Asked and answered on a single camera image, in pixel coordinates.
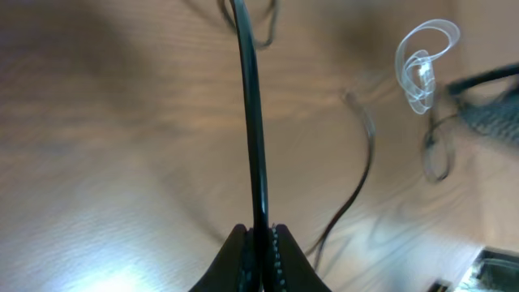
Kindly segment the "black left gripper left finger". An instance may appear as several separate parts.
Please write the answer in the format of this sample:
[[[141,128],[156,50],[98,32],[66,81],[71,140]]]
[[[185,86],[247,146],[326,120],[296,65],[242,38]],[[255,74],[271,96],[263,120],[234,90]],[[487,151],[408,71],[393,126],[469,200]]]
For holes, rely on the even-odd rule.
[[[260,270],[252,242],[252,230],[238,224],[204,275],[190,292],[258,292]]]

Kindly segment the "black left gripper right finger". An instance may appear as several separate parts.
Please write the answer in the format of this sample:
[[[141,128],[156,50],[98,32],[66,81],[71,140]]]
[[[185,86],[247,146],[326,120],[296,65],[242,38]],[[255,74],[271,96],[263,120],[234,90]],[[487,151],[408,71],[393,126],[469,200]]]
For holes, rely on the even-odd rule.
[[[262,278],[266,292],[331,292],[286,225],[274,225],[269,231]]]

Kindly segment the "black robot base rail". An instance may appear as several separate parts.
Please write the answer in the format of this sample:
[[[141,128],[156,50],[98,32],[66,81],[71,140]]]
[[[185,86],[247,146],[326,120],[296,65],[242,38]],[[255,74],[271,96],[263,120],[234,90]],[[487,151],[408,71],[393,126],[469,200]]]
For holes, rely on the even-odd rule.
[[[518,253],[485,247],[458,284],[438,280],[427,292],[518,292]]]

